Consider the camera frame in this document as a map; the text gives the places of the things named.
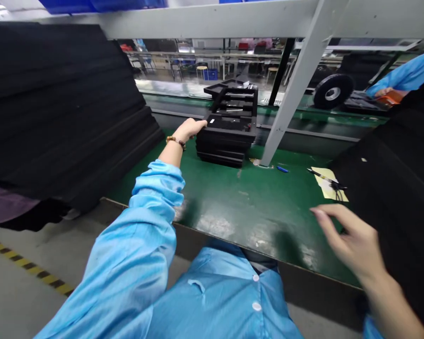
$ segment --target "yellow and black tape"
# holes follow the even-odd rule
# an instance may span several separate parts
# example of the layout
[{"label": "yellow and black tape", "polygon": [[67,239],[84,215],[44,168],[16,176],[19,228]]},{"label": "yellow and black tape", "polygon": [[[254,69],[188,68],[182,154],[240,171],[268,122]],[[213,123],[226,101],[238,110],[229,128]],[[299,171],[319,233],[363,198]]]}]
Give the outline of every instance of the yellow and black tape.
[{"label": "yellow and black tape", "polygon": [[47,272],[44,268],[39,267],[35,263],[17,254],[13,250],[3,246],[2,243],[0,243],[0,254],[13,261],[17,266],[25,269],[28,273],[41,279],[45,284],[53,287],[60,294],[69,297],[74,291],[74,288],[69,286],[63,280],[58,279],[54,275],[51,275],[49,272]]}]

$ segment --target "yellow paper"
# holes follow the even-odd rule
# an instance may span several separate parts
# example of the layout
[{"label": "yellow paper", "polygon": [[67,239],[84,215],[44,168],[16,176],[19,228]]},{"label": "yellow paper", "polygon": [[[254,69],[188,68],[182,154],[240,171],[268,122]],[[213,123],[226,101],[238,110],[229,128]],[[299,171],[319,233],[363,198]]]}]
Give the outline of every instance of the yellow paper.
[{"label": "yellow paper", "polygon": [[[311,169],[323,175],[324,177],[327,177],[328,179],[339,182],[338,180],[336,180],[336,177],[334,176],[334,173],[331,169],[321,169],[318,167],[311,167]],[[314,175],[314,177],[316,178],[320,188],[322,188],[322,193],[324,194],[324,197],[326,199],[336,200],[336,191],[330,186],[330,183],[322,178],[319,178],[317,175]],[[349,199],[347,199],[347,196],[345,195],[343,190],[339,190],[339,193],[338,193],[339,198],[341,197],[341,195],[342,195],[343,201],[345,202],[349,201]]]}]

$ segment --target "factory workbench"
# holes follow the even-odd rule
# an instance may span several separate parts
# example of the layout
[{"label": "factory workbench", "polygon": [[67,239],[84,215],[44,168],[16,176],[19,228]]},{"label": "factory workbench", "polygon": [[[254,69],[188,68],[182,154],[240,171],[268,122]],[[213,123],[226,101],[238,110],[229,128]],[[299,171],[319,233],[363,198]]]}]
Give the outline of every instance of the factory workbench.
[{"label": "factory workbench", "polygon": [[[127,205],[135,177],[147,170],[163,150],[161,142],[140,161],[106,198]],[[249,157],[260,158],[263,147],[254,145]],[[322,195],[306,168],[326,167],[329,159],[278,149],[273,169],[242,169],[201,161],[194,141],[187,144],[181,163],[185,200],[175,222],[237,244],[279,261],[359,287],[356,277],[329,248],[310,207],[331,203]],[[276,169],[289,170],[283,173]]]}]

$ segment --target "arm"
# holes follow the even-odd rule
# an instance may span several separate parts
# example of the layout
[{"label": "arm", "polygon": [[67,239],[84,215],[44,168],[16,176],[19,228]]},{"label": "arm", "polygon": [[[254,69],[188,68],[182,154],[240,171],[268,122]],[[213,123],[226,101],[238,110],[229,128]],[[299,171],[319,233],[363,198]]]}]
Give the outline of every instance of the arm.
[{"label": "arm", "polygon": [[[424,326],[399,284],[386,271],[377,231],[343,205],[320,205],[311,211],[336,256],[361,282],[375,322],[385,338],[424,338]],[[329,216],[336,217],[348,234],[339,235]]]},{"label": "arm", "polygon": [[[189,119],[176,135],[187,141],[205,124]],[[173,207],[185,184],[181,156],[170,141],[136,179],[129,208],[97,237],[82,282],[37,338],[112,336],[165,292],[176,249]]]},{"label": "arm", "polygon": [[370,97],[382,97],[396,89],[397,85],[407,79],[410,74],[424,66],[424,54],[404,63],[381,78],[375,85],[369,87],[366,94]]}]

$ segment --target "red object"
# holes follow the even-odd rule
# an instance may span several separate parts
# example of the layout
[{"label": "red object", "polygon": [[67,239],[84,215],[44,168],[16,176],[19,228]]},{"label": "red object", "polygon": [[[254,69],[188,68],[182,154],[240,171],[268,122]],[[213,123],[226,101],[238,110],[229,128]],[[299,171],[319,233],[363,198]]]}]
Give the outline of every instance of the red object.
[{"label": "red object", "polygon": [[238,50],[248,50],[249,45],[246,42],[240,42],[238,46]]},{"label": "red object", "polygon": [[378,102],[381,102],[388,106],[394,106],[400,104],[404,96],[408,94],[409,91],[401,91],[401,90],[392,90],[388,92],[388,94],[377,98]]},{"label": "red object", "polygon": [[130,47],[130,46],[126,45],[126,44],[122,44],[122,45],[120,45],[120,47],[121,47],[121,49],[124,52],[129,52],[129,51],[132,51],[133,50],[132,47]]}]

